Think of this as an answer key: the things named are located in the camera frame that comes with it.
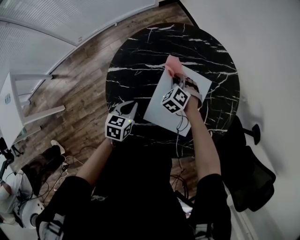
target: black shirt sleeve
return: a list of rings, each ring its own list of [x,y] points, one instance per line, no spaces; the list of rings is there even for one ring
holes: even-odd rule
[[[67,177],[49,205],[37,218],[37,234],[41,222],[51,222],[56,213],[65,216],[63,224],[65,233],[73,233],[74,223],[81,222],[85,218],[86,208],[89,205],[92,187],[84,179],[71,176]]]
[[[212,224],[215,240],[229,240],[231,236],[231,213],[226,202],[227,194],[219,174],[202,178],[197,185],[195,204],[189,218],[191,226]]]

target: pink paper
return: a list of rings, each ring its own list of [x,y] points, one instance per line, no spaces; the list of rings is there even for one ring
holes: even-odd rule
[[[168,71],[171,77],[174,77],[175,74],[182,74],[186,76],[186,74],[182,70],[182,64],[179,61],[179,58],[169,55],[167,61],[165,62],[165,68]]]

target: white chair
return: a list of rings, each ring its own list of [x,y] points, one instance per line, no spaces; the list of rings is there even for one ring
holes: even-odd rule
[[[9,73],[6,77],[0,92],[0,129],[8,149],[19,140],[17,137],[26,124],[66,109],[62,105],[27,117],[24,116],[15,81],[40,79],[52,79],[52,75],[12,75]],[[40,128],[33,129],[30,134],[39,130]]]

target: white paper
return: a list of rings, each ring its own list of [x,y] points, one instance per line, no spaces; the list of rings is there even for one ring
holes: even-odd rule
[[[202,75],[196,73],[195,71],[185,66],[182,67],[187,77],[189,77],[197,83],[199,92],[202,95],[202,103],[204,104],[204,99],[206,98],[206,95],[210,89],[211,80],[208,80],[206,77],[203,77]],[[176,128],[181,122],[181,113],[178,113],[178,115],[180,116],[177,116],[176,114],[171,114],[160,104],[163,99],[163,95],[166,94],[169,90],[171,90],[171,82],[172,77],[168,74],[166,70],[164,70],[159,80],[159,83],[156,86],[156,89],[153,93],[151,101],[148,105],[148,108],[144,115],[144,119],[158,126],[161,126],[162,128],[177,133]],[[187,123],[187,119],[183,118],[183,123],[181,125],[180,130],[184,129]],[[179,134],[182,136],[186,136],[190,128],[191,125],[188,124],[188,126],[183,131],[179,132]]]

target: black and white cube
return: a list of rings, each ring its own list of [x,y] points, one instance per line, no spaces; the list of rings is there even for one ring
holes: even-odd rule
[[[105,122],[105,137],[121,142],[131,133],[133,124],[132,119],[109,113]]]
[[[179,86],[176,86],[164,95],[161,105],[170,113],[178,113],[184,110],[190,97],[189,92],[185,92]]]

